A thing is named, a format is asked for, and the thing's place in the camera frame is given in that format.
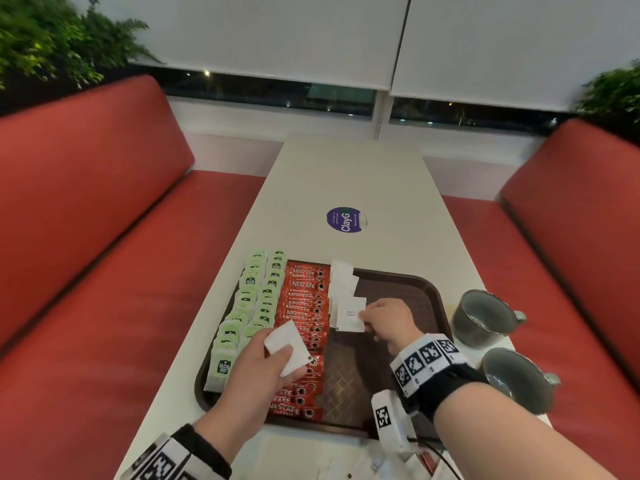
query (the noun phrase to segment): window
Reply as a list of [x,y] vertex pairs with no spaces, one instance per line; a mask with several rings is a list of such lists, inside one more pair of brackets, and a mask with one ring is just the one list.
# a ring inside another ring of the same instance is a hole
[[372,117],[376,91],[311,82],[263,79],[209,71],[135,66],[148,73],[168,96],[309,109],[348,116]]
[[395,98],[391,122],[396,124],[455,125],[467,128],[519,131],[549,135],[564,121],[567,112],[536,111],[449,101]]

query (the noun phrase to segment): plastic tray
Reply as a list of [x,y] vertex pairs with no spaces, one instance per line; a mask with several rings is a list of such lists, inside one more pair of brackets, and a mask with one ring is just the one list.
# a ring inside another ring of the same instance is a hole
[[[421,331],[444,333],[451,338],[440,293],[427,280],[368,269],[354,269],[353,273],[360,278],[355,295],[366,297],[367,304],[379,298],[400,298],[411,309]],[[233,300],[232,296],[225,316],[231,311]],[[196,400],[204,411],[213,407],[220,398],[220,394],[204,391],[210,352],[211,348],[195,382]],[[377,438],[371,396],[384,389],[395,389],[395,380],[389,367],[391,361],[386,344],[375,342],[370,334],[331,329],[324,351],[324,391],[316,401],[316,405],[324,407],[323,420],[313,422],[269,415],[266,422],[360,438]],[[414,416],[412,421],[419,437],[439,441],[432,423],[423,415]]]

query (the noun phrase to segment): ceramic cup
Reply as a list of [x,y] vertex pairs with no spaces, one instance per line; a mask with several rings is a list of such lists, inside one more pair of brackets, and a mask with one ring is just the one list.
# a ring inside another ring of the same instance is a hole
[[554,388],[562,384],[524,355],[496,347],[487,352],[478,370],[489,384],[533,414],[544,414],[554,403]]
[[527,321],[522,312],[512,310],[496,295],[469,290],[460,299],[453,314],[453,333],[469,347],[494,345]]

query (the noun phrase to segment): mug handle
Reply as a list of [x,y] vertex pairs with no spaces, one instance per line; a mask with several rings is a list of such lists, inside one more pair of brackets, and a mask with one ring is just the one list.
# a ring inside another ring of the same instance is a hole
[[545,373],[545,379],[547,380],[547,382],[549,383],[549,386],[551,387],[558,387],[560,386],[560,384],[562,384],[562,381],[560,380],[560,378],[555,374],[551,374],[550,372]]
[[518,321],[518,325],[522,325],[524,322],[527,321],[527,316],[524,313],[519,312],[517,310],[514,310],[513,313],[516,315],[516,320]]

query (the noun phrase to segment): black wire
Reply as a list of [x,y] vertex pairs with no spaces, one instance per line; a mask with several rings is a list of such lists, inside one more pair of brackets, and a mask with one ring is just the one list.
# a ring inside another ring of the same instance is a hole
[[444,458],[442,453],[440,453],[438,450],[436,450],[436,448],[431,446],[427,441],[424,441],[424,440],[421,441],[421,440],[417,440],[415,438],[409,438],[409,443],[418,443],[418,446],[426,446],[428,449],[430,449],[431,451],[436,453],[436,455],[438,455],[439,459],[444,461],[444,464],[449,467],[449,469],[452,471],[453,475],[455,475],[458,480],[462,480],[462,478],[460,478],[460,475],[458,475],[458,472],[455,471],[455,469],[451,466],[451,464],[447,461],[447,459]]

